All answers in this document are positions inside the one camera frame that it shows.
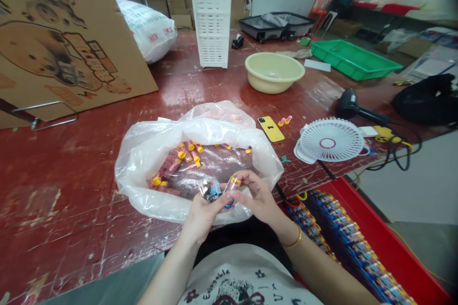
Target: hand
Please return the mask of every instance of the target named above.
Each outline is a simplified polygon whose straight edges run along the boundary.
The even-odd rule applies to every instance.
[[[259,176],[249,170],[237,172],[234,176],[248,186],[253,199],[238,191],[234,192],[233,198],[248,207],[256,218],[272,227],[273,223],[284,217],[273,199],[269,186]]]
[[[226,192],[217,200],[208,203],[201,193],[194,197],[191,209],[183,225],[180,238],[188,244],[201,245],[205,242],[217,214],[233,199],[233,192]]]

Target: hair dryer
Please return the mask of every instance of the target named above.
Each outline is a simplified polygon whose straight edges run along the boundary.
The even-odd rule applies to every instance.
[[[337,103],[336,116],[342,119],[351,119],[357,114],[363,118],[377,123],[382,127],[385,127],[390,122],[390,119],[386,116],[359,107],[356,92],[354,89],[347,89],[342,93],[342,96]]]

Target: bangle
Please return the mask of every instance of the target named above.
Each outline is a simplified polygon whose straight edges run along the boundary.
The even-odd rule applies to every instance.
[[[299,237],[297,238],[297,241],[294,242],[293,244],[291,245],[281,245],[283,248],[294,248],[295,246],[297,246],[299,244],[299,242],[301,241],[302,239],[302,229],[301,227],[299,226],[299,224],[295,223],[297,225],[297,227],[299,228]]]

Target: black bag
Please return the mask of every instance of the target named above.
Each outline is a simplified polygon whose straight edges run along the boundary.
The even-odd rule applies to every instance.
[[[458,98],[452,96],[454,78],[452,74],[430,76],[399,92],[391,104],[397,114],[416,124],[458,122]]]

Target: red chair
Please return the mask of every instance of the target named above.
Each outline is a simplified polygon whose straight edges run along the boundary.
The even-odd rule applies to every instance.
[[[327,8],[330,2],[331,0],[315,0],[315,2],[313,3],[312,9],[309,13],[309,18],[311,18],[312,16],[319,16],[318,20],[315,21],[313,30],[320,27],[322,20],[324,19],[324,17],[326,17],[326,14],[328,13]]]

